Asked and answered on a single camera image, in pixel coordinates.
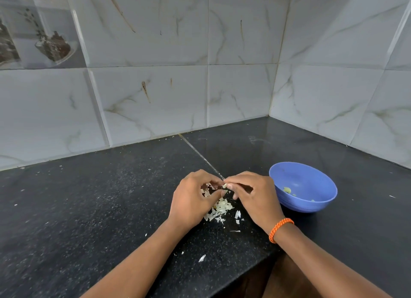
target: right hand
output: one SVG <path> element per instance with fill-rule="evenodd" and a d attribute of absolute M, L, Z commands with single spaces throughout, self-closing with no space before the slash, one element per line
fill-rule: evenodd
<path fill-rule="evenodd" d="M 270 177 L 244 171 L 239 175 L 224 180 L 227 187 L 234 191 L 233 198 L 240 198 L 251 219 L 270 234 L 274 226 L 284 219 L 280 203 L 275 192 L 274 181 Z M 252 188 L 247 192 L 243 186 Z"/>

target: orange bracelet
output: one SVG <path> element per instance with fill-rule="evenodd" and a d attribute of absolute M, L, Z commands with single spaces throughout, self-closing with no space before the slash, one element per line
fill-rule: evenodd
<path fill-rule="evenodd" d="M 268 236 L 268 239 L 270 240 L 271 243 L 276 244 L 276 242 L 274 241 L 274 234 L 275 232 L 277 232 L 277 230 L 285 223 L 287 222 L 291 222 L 292 224 L 294 224 L 294 221 L 292 221 L 290 218 L 284 218 L 282 219 L 279 223 L 277 223 L 275 225 L 275 227 L 271 230 L 270 235 Z"/>

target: forearm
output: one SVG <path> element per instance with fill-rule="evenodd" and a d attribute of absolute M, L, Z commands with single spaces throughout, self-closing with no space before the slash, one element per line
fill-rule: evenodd
<path fill-rule="evenodd" d="M 324 298 L 390 297 L 321 249 L 290 223 L 275 233 L 275 241 Z"/>
<path fill-rule="evenodd" d="M 81 298 L 143 298 L 187 230 L 166 220 Z"/>

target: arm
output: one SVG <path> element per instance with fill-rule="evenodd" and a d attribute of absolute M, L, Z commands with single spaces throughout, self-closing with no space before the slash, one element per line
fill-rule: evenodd
<path fill-rule="evenodd" d="M 252 172 L 243 172 L 225 180 L 240 198 L 253 221 L 267 234 L 282 219 L 274 182 Z M 274 235 L 275 241 L 290 256 L 324 298 L 390 298 L 388 294 L 357 272 L 328 254 L 307 238 L 296 226 L 286 223 Z"/>
<path fill-rule="evenodd" d="M 208 182 L 223 185 L 219 178 L 202 170 L 186 176 L 174 192 L 167 220 L 81 298 L 145 297 L 177 243 L 223 196 L 224 191 L 217 190 L 204 197 L 200 187 Z"/>

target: white marble tile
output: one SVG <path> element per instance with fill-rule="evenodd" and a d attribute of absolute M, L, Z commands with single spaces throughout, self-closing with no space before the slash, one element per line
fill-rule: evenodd
<path fill-rule="evenodd" d="M 86 69 L 0 71 L 0 168 L 105 147 Z"/>
<path fill-rule="evenodd" d="M 69 0 L 88 67 L 207 64 L 208 0 Z"/>
<path fill-rule="evenodd" d="M 270 116 L 349 144 L 382 73 L 279 64 Z"/>
<path fill-rule="evenodd" d="M 351 145 L 411 168 L 411 72 L 384 72 Z"/>
<path fill-rule="evenodd" d="M 207 125 L 268 115 L 276 64 L 208 66 Z"/>
<path fill-rule="evenodd" d="M 277 63 L 289 0 L 209 0 L 208 63 Z"/>
<path fill-rule="evenodd" d="M 388 70 L 411 70 L 411 16 L 409 14 L 411 12 L 411 1 L 407 10 L 408 14 L 404 18 L 408 18 L 386 66 Z"/>
<path fill-rule="evenodd" d="M 291 0 L 281 63 L 383 69 L 409 0 Z"/>
<path fill-rule="evenodd" d="M 89 71 L 111 146 L 206 126 L 207 66 Z"/>

